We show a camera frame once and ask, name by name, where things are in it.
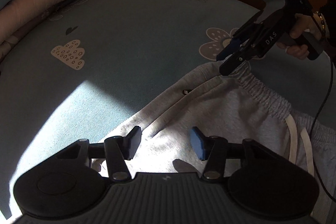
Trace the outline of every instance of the gray plastic panel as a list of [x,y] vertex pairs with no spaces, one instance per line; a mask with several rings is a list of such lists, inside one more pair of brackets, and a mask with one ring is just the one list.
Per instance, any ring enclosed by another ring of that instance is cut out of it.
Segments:
[[138,173],[133,181],[114,184],[104,199],[80,216],[39,220],[23,215],[16,224],[313,224],[310,217],[296,221],[265,221],[236,208],[219,184],[202,182],[196,173]]

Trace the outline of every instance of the human hand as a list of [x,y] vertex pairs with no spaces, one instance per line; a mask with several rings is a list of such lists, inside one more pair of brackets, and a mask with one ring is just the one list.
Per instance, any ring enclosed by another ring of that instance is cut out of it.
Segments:
[[[291,38],[296,39],[302,33],[309,29],[309,32],[319,41],[322,38],[322,34],[319,31],[318,27],[316,26],[315,22],[310,16],[302,15],[302,14],[295,14],[296,23],[291,29],[289,35]],[[316,22],[319,24],[320,28],[322,29],[322,21],[321,18],[314,14],[314,18]],[[277,46],[283,50],[286,50],[286,53],[294,56],[300,60],[304,60],[309,55],[308,46],[307,45],[295,45],[288,47],[287,45],[277,42]]]

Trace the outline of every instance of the bracelet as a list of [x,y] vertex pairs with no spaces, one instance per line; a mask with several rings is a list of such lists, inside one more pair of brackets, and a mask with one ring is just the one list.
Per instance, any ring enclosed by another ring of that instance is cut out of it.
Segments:
[[320,19],[321,19],[321,24],[322,24],[322,38],[320,39],[320,41],[324,40],[326,37],[326,24],[324,22],[323,16],[321,15],[321,13],[319,11],[316,11],[314,14],[317,14]]

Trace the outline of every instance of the mattress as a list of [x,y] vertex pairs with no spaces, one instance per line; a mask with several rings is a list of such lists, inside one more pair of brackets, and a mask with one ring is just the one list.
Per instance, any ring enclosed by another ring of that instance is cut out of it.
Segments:
[[[257,11],[237,0],[79,0],[34,28],[0,64],[3,215],[18,212],[11,193],[22,173],[78,139],[98,142],[215,60]],[[293,107],[315,115],[329,85],[326,55],[299,61],[274,47],[250,64]],[[319,119],[333,129],[335,102],[334,85]]]

